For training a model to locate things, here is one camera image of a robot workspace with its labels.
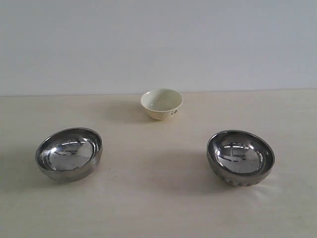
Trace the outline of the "cream ceramic floral bowl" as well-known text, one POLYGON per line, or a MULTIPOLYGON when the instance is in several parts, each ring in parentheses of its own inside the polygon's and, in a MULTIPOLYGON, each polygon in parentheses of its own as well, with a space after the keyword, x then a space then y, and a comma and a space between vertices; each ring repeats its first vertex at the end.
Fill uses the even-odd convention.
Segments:
POLYGON ((142 95, 140 103, 152 119, 166 120, 178 113, 183 97, 171 89, 153 89, 142 95))

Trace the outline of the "smooth stainless steel bowl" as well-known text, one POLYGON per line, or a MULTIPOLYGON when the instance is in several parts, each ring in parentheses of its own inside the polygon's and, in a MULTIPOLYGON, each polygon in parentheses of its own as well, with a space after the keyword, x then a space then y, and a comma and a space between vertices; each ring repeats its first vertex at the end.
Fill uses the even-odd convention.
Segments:
POLYGON ((59 182, 75 182, 90 175, 101 160, 103 141, 94 130, 74 127, 44 140, 35 153, 40 171, 59 182))

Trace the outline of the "ribbed stainless steel bowl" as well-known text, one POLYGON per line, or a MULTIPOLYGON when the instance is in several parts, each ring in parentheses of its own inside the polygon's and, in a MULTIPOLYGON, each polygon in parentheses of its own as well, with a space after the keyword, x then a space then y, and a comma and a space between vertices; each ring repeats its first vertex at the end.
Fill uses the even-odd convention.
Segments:
POLYGON ((275 163, 272 148, 260 137, 242 130, 213 135, 207 143, 207 159, 218 178, 240 187, 260 183, 275 163))

